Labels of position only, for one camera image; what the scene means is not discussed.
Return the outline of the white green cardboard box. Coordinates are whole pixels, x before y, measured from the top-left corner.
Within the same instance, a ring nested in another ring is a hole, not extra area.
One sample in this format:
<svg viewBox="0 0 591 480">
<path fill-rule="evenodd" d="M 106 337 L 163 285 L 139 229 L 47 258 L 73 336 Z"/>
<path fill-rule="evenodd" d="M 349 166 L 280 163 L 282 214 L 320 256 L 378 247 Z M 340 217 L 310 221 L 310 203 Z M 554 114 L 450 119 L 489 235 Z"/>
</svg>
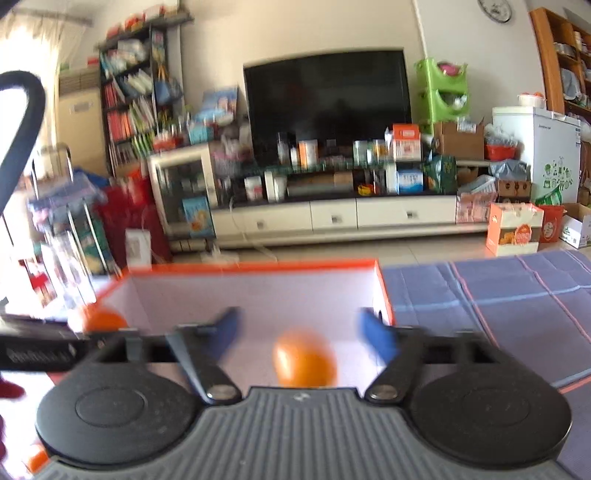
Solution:
<svg viewBox="0 0 591 480">
<path fill-rule="evenodd" d="M 560 239 L 575 249 L 590 245 L 591 209 L 578 203 L 564 204 Z"/>
</svg>

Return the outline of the glass-door white cabinet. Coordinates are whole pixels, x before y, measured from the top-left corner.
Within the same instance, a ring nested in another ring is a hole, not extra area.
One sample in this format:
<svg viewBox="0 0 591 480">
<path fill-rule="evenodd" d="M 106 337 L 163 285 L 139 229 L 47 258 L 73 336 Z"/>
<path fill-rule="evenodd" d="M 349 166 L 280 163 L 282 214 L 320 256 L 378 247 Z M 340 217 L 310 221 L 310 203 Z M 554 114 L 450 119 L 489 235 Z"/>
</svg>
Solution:
<svg viewBox="0 0 591 480">
<path fill-rule="evenodd" d="M 212 164 L 213 142 L 156 153 L 148 172 L 162 229 L 176 253 L 211 253 L 217 205 Z"/>
</svg>

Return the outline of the red small gift bag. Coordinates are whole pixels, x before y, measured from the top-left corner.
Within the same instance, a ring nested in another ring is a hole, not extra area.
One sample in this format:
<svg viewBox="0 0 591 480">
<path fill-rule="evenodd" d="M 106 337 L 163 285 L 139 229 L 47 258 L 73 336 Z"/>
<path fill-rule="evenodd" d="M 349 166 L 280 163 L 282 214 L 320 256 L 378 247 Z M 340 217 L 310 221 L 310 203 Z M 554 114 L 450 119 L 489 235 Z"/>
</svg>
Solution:
<svg viewBox="0 0 591 480">
<path fill-rule="evenodd" d="M 564 216 L 563 205 L 539 205 L 544 212 L 541 227 L 540 242 L 555 243 L 559 240 L 562 231 L 562 220 Z"/>
</svg>

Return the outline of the blue plaid bed sheet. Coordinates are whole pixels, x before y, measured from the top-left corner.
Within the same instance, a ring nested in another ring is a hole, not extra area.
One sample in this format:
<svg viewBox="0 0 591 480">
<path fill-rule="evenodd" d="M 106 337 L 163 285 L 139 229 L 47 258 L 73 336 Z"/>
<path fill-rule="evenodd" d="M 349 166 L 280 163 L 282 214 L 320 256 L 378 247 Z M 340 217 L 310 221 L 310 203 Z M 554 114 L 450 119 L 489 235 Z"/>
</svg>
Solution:
<svg viewBox="0 0 591 480">
<path fill-rule="evenodd" d="M 561 463 L 590 476 L 590 260 L 572 250 L 388 267 L 394 317 L 437 335 L 476 330 L 563 393 L 573 426 Z"/>
</svg>

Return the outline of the white power strip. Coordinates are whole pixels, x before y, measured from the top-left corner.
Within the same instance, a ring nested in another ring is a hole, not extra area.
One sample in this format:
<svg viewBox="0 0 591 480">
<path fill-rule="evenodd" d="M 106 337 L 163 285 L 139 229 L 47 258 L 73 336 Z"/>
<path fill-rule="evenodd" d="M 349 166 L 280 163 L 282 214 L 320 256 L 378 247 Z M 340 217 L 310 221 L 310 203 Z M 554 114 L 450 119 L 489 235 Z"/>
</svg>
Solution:
<svg viewBox="0 0 591 480">
<path fill-rule="evenodd" d="M 240 262 L 239 255 L 219 250 L 217 247 L 200 253 L 200 261 L 204 264 L 232 265 Z"/>
</svg>

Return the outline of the brown cardboard box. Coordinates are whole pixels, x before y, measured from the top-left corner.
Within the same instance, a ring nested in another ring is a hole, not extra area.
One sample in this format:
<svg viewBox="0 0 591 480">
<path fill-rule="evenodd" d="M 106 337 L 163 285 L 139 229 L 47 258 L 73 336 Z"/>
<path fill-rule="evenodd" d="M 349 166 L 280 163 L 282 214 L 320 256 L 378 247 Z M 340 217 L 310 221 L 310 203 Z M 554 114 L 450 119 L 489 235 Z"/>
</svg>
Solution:
<svg viewBox="0 0 591 480">
<path fill-rule="evenodd" d="M 484 125 L 457 121 L 434 124 L 436 150 L 441 155 L 460 160 L 485 158 Z"/>
</svg>

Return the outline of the green stacked plastic rack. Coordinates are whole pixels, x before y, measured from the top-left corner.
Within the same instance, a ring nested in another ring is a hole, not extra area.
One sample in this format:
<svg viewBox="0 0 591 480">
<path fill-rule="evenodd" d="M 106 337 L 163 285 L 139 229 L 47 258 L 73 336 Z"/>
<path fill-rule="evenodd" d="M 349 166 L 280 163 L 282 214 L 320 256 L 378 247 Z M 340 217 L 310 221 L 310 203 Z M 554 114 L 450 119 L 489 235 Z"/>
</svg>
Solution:
<svg viewBox="0 0 591 480">
<path fill-rule="evenodd" d="M 416 122 L 423 133 L 433 134 L 438 122 L 469 116 L 468 65 L 425 58 L 415 64 L 417 74 Z"/>
</svg>

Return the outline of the orange-rimmed white cardboard box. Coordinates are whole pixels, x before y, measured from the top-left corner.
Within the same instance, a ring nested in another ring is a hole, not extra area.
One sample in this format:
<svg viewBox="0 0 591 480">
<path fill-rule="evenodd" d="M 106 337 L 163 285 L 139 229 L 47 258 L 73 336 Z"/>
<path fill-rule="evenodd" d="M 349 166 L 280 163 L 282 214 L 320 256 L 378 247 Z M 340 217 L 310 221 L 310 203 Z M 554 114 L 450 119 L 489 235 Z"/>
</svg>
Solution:
<svg viewBox="0 0 591 480">
<path fill-rule="evenodd" d="M 374 259 L 135 268 L 97 293 L 82 311 L 82 328 L 85 312 L 93 309 L 113 310 L 127 327 L 163 334 L 178 325 L 209 323 L 231 307 L 242 320 L 221 366 L 242 391 L 276 385 L 273 345 L 288 330 L 314 331 L 329 341 L 339 386 L 365 390 L 384 367 L 360 331 L 365 308 L 394 321 Z"/>
</svg>

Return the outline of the wooden shelf unit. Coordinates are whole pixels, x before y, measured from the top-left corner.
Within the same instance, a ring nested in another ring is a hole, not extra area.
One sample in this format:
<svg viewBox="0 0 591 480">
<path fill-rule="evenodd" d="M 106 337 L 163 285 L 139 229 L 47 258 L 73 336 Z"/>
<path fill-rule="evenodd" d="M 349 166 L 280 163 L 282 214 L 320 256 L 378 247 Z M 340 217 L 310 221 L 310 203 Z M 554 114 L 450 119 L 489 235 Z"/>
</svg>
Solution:
<svg viewBox="0 0 591 480">
<path fill-rule="evenodd" d="M 543 7 L 530 19 L 548 109 L 590 122 L 590 33 Z"/>
</svg>

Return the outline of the orange gift bag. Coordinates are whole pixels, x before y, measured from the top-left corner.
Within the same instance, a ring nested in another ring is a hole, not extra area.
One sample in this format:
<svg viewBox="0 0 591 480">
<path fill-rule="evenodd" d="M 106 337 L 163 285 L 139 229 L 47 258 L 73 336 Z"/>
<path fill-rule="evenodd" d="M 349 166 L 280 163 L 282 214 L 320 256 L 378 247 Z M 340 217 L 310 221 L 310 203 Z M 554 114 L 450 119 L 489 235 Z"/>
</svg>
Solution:
<svg viewBox="0 0 591 480">
<path fill-rule="evenodd" d="M 543 219 L 544 212 L 531 203 L 492 204 L 487 249 L 496 257 L 536 253 Z"/>
</svg>

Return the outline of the black flat-screen television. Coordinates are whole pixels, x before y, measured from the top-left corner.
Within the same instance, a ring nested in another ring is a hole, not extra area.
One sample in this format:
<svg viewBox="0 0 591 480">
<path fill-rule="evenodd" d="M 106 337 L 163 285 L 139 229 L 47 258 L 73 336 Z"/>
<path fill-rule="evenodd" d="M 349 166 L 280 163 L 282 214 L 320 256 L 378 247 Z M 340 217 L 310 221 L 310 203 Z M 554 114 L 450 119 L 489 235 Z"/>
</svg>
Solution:
<svg viewBox="0 0 591 480">
<path fill-rule="evenodd" d="M 243 77 L 253 155 L 260 165 L 279 162 L 281 135 L 351 148 L 412 121 L 402 49 L 287 58 L 246 66 Z"/>
</svg>

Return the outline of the black bookshelf with books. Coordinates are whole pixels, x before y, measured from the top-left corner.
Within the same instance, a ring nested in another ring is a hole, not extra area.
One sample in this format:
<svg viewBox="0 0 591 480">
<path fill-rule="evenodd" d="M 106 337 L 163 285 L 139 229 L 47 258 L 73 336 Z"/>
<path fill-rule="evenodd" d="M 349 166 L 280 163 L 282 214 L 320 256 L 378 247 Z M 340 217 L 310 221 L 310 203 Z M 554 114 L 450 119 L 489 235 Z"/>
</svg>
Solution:
<svg viewBox="0 0 591 480">
<path fill-rule="evenodd" d="M 168 40 L 193 21 L 190 12 L 159 6 L 111 28 L 96 45 L 108 168 L 122 177 L 155 152 L 183 94 L 170 68 Z"/>
</svg>

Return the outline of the white chest freezer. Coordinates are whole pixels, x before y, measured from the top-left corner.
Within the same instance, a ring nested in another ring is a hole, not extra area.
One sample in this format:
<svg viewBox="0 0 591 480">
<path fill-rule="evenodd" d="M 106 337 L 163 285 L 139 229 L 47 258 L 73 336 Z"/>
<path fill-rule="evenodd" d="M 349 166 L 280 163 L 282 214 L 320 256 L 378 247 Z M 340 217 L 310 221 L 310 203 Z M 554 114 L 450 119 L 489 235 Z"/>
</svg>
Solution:
<svg viewBox="0 0 591 480">
<path fill-rule="evenodd" d="M 517 159 L 530 167 L 531 198 L 560 192 L 576 203 L 580 182 L 581 122 L 532 106 L 495 107 L 493 125 L 518 141 Z"/>
</svg>

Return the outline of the orange fruit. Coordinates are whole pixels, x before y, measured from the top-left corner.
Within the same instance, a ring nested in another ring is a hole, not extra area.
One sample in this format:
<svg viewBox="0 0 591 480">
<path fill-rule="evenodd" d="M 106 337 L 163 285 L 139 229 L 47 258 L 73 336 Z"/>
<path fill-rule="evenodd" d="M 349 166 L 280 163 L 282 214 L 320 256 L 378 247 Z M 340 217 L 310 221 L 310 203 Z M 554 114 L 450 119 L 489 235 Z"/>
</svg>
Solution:
<svg viewBox="0 0 591 480">
<path fill-rule="evenodd" d="M 117 331 L 127 326 L 121 315 L 109 309 L 87 310 L 83 321 L 85 333 Z"/>
<path fill-rule="evenodd" d="M 314 331 L 288 330 L 273 345 L 277 381 L 286 388 L 335 386 L 338 363 L 329 341 Z"/>
</svg>

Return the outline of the white TV stand with drawers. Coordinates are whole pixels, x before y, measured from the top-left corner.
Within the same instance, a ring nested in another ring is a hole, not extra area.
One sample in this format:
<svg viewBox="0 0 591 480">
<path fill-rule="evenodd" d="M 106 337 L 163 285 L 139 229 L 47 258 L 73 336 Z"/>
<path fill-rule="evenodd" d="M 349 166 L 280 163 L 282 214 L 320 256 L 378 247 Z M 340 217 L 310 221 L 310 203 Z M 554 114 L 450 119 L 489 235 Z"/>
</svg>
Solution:
<svg viewBox="0 0 591 480">
<path fill-rule="evenodd" d="M 247 200 L 245 180 L 236 178 L 228 199 L 211 207 L 216 238 L 228 248 L 446 236 L 487 229 L 484 221 L 458 222 L 453 195 L 362 196 L 339 188 L 280 198 L 273 193 L 274 182 L 290 176 L 286 169 L 267 168 L 246 176 L 262 182 L 262 199 Z"/>
</svg>

